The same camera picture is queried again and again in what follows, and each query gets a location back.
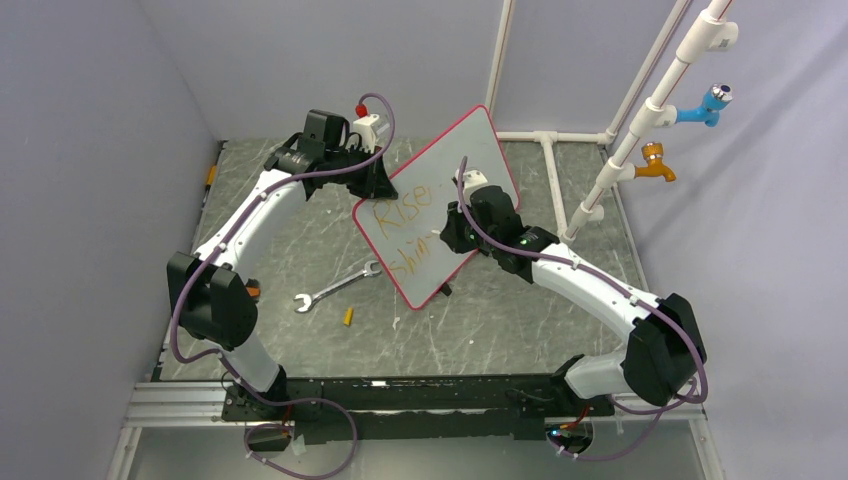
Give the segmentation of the red-framed whiteboard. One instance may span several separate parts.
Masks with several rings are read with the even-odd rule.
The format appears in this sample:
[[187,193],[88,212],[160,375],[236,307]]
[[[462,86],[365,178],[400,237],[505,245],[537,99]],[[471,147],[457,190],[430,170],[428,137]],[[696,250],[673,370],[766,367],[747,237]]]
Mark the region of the red-framed whiteboard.
[[520,195],[488,110],[478,105],[390,175],[396,200],[361,200],[352,218],[412,310],[439,293],[472,253],[452,252],[431,230],[442,230],[448,204],[457,200],[453,177],[461,159],[508,193],[515,207]]

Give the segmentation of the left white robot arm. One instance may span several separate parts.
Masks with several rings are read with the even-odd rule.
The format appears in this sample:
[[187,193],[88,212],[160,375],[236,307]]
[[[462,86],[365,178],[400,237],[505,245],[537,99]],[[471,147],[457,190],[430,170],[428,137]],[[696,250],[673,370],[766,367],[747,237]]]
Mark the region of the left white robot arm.
[[256,331],[258,308],[245,284],[263,250],[313,194],[342,185],[360,199],[395,199],[382,155],[394,137],[392,113],[356,108],[357,119],[308,112],[303,128],[269,154],[251,193],[224,225],[192,253],[166,266],[171,303],[170,348],[181,363],[177,334],[209,344],[247,391],[248,407],[264,420],[287,406],[287,374]]

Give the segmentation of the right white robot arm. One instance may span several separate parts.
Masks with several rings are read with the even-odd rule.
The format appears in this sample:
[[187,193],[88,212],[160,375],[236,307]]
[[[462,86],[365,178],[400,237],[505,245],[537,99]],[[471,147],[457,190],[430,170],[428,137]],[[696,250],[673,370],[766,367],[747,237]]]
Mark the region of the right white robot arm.
[[576,355],[551,376],[551,401],[574,415],[590,399],[632,393],[657,412],[701,403],[707,352],[693,307],[622,282],[574,253],[551,232],[525,225],[499,186],[458,187],[441,240],[456,254],[477,250],[507,273],[550,290],[600,320],[622,348]]

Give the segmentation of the silver combination wrench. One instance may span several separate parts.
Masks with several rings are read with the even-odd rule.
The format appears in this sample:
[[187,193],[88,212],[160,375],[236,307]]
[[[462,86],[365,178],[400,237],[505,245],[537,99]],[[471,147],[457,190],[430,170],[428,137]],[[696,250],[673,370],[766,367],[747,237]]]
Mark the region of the silver combination wrench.
[[302,293],[295,295],[293,300],[295,302],[298,302],[299,305],[294,309],[294,311],[299,314],[308,313],[323,298],[332,295],[335,292],[344,289],[353,283],[358,282],[359,280],[376,277],[379,276],[381,273],[382,267],[380,266],[380,263],[377,260],[370,260],[366,262],[360,270],[356,271],[355,273],[352,273],[351,275],[343,279],[335,281],[334,283],[315,293]]

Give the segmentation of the orange black brush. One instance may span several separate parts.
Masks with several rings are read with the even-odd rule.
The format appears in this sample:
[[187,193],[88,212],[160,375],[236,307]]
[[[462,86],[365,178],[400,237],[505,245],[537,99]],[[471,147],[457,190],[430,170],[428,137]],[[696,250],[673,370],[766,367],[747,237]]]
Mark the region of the orange black brush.
[[251,298],[257,299],[261,295],[261,286],[257,280],[250,279],[246,284],[246,290]]

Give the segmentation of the white corner pipe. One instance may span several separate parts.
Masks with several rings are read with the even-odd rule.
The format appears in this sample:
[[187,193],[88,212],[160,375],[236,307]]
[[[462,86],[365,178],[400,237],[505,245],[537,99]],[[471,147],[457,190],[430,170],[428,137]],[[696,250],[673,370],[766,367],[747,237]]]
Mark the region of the white corner pipe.
[[501,12],[495,35],[493,55],[487,80],[486,93],[483,101],[483,104],[490,113],[493,113],[495,109],[497,92],[506,57],[506,50],[509,41],[510,29],[514,17],[514,11],[514,0],[502,1]]

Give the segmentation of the orange tap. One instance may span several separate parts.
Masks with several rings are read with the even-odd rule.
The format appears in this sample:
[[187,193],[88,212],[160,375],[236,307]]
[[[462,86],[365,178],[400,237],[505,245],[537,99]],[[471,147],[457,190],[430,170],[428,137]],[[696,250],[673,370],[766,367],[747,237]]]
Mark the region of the orange tap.
[[674,182],[676,174],[664,163],[665,150],[660,142],[648,142],[641,147],[645,165],[635,168],[635,178],[658,178],[665,182]]

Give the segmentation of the blue tap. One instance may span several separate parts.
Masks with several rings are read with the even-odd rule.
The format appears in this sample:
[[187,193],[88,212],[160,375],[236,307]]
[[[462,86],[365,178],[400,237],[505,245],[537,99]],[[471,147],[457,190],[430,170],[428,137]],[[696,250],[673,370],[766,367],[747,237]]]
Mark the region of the blue tap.
[[675,123],[701,123],[707,127],[715,127],[721,111],[733,100],[733,89],[724,83],[713,84],[704,94],[701,104],[688,110],[677,110]]

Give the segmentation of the white pipe with taps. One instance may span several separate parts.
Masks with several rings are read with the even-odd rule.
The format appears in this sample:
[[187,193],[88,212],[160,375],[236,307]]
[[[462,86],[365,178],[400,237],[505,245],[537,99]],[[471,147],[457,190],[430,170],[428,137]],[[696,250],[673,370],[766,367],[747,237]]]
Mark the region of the white pipe with taps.
[[735,45],[739,28],[727,19],[732,4],[731,1],[712,1],[699,12],[678,45],[670,66],[631,120],[621,144],[601,168],[594,186],[579,205],[574,223],[561,240],[570,243],[587,223],[602,220],[602,196],[619,182],[635,179],[637,166],[630,163],[628,157],[653,129],[676,124],[679,108],[671,105],[669,99],[690,67],[706,52],[728,50]]

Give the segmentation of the white floor pipe frame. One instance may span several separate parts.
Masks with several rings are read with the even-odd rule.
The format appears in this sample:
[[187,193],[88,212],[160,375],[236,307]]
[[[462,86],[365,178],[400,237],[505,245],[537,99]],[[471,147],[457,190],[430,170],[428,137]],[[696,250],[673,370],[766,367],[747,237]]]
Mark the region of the white floor pipe frame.
[[589,134],[499,131],[520,195],[521,212],[561,238],[595,184],[602,145]]

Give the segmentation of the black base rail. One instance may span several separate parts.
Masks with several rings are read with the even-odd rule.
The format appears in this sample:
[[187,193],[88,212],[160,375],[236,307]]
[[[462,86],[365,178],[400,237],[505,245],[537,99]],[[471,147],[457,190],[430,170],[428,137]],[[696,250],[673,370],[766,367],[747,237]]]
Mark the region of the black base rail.
[[291,378],[292,408],[267,405],[243,387],[227,387],[221,417],[226,422],[286,420],[310,445],[347,440],[508,436],[544,437],[556,423],[610,417],[603,396],[579,399],[549,374],[425,377]]

